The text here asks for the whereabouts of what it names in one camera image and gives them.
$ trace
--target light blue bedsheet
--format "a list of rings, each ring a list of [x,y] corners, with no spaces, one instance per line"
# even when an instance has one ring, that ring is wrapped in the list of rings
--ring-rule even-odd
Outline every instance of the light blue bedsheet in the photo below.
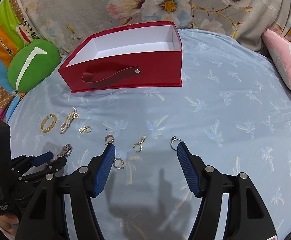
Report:
[[[30,91],[12,115],[12,157],[55,155],[73,146],[64,174],[102,154],[115,136],[123,170],[111,169],[105,190],[93,199],[106,240],[187,239],[200,200],[188,190],[172,136],[221,173],[246,172],[270,211],[279,239],[291,231],[291,93],[270,61],[230,37],[180,30],[183,87],[135,88],[70,94],[57,71]],[[80,115],[59,133],[69,108]],[[55,128],[40,131],[55,114]],[[89,134],[78,132],[91,126]],[[146,135],[143,150],[132,146]],[[224,196],[216,239],[226,219]],[[67,197],[71,239],[76,239]]]

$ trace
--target stuffed toy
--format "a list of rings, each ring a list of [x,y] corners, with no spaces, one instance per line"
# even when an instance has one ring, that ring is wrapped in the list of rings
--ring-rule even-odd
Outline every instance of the stuffed toy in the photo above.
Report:
[[[59,51],[53,43],[35,39],[12,59],[7,78],[15,90],[27,93],[51,75],[60,62]]]

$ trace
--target metal screw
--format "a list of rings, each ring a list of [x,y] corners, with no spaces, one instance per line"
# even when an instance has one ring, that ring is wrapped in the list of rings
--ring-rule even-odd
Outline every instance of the metal screw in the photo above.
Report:
[[[49,173],[46,175],[46,180],[52,180],[53,179],[53,174]]]
[[[83,167],[80,167],[79,169],[79,172],[80,173],[86,173],[88,171],[87,167],[83,166]]]
[[[206,167],[206,172],[213,172],[214,171],[214,168],[212,166],[207,166]]]
[[[241,179],[247,179],[247,174],[244,172],[241,172],[240,177],[241,177]]]

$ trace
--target red gift box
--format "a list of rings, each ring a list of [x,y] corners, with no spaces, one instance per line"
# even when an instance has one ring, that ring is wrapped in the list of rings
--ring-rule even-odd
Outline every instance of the red gift box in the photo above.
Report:
[[[58,69],[71,93],[132,87],[181,87],[182,43],[173,22],[96,33]]]

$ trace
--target box handle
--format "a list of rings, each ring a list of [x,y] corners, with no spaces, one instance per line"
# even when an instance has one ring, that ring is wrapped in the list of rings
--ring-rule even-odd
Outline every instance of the box handle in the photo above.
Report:
[[[82,75],[82,81],[91,88],[106,88],[112,86],[113,84],[124,78],[141,75],[141,73],[141,68],[137,66],[126,67],[106,78],[103,78],[101,80],[95,80],[96,71],[88,67]]]

